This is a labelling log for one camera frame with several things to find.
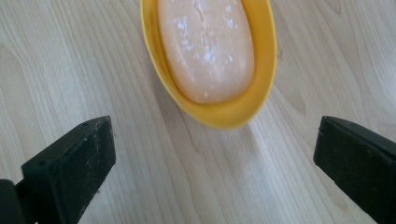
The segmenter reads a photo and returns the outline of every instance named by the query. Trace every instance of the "wood grain surface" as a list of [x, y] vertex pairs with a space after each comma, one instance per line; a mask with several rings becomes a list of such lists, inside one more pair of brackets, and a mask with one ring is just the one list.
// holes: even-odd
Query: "wood grain surface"
[[272, 1], [275, 84], [246, 126], [181, 112], [138, 0], [0, 0], [0, 178], [110, 115], [117, 164], [80, 223], [374, 223], [312, 161], [323, 115], [396, 141], [396, 1]]

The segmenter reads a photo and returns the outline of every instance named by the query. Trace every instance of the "orange soap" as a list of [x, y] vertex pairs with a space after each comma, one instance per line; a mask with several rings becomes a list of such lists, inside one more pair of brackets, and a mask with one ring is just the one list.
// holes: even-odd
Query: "orange soap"
[[219, 103], [248, 87], [254, 52], [240, 0], [158, 0], [158, 15], [174, 81], [190, 100]]

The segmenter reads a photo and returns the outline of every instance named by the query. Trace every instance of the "black rubber pad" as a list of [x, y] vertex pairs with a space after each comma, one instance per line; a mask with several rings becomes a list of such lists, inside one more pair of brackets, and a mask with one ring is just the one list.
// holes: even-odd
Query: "black rubber pad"
[[396, 144], [358, 124], [323, 117], [315, 164], [378, 223], [396, 223]]
[[116, 162], [110, 117], [78, 125], [22, 166], [40, 224], [76, 224]]

